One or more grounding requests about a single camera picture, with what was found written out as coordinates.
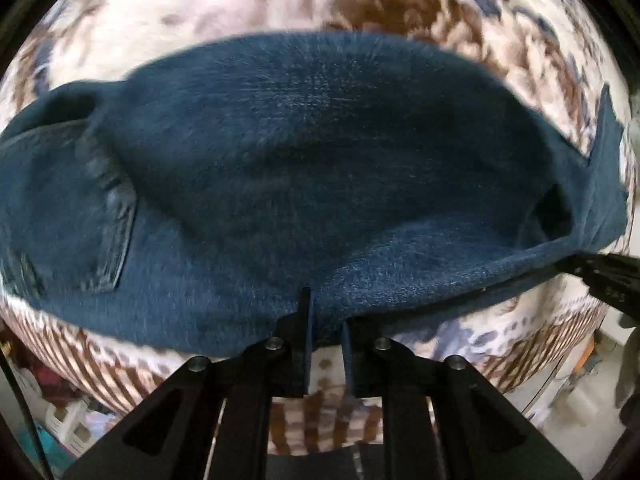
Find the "dark blue jeans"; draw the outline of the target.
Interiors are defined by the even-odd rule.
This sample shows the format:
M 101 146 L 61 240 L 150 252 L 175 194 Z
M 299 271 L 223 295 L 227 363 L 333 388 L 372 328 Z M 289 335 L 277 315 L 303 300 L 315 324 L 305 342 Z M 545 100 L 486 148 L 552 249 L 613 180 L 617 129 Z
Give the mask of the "dark blue jeans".
M 433 327 L 621 237 L 608 96 L 582 154 L 480 64 L 353 32 L 236 37 L 74 81 L 1 136 L 3 288 L 66 322 L 235 356 L 309 287 L 316 341 Z

